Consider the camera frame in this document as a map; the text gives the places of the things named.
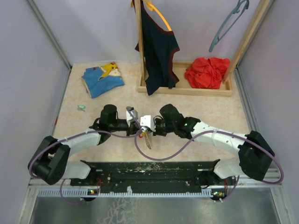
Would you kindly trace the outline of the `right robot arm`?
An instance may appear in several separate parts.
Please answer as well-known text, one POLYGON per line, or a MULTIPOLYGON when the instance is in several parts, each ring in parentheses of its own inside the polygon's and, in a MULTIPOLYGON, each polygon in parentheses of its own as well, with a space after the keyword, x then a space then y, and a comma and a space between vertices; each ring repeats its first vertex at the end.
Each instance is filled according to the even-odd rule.
POLYGON ((180 138, 211 144, 234 155, 231 159, 216 162, 208 176, 211 183, 218 185, 228 177, 242 174, 263 181, 275 154, 259 132, 224 131, 200 119, 184 117, 172 104, 163 106, 159 112, 161 117, 153 119, 155 135, 175 133, 180 138))

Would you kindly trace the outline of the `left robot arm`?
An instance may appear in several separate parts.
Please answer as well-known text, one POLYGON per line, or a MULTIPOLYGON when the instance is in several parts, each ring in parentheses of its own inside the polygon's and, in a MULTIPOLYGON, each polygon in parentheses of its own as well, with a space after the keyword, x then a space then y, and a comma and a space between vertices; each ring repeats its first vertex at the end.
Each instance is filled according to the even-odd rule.
POLYGON ((98 146, 117 132, 131 138, 139 130, 138 112, 126 108, 126 118, 118 118, 117 107, 105 105, 94 123, 84 132, 64 138, 45 137, 28 163, 32 178, 42 179, 53 185, 62 179, 79 179, 87 185, 97 180, 97 173, 86 161, 69 161, 69 157, 86 148, 98 146))

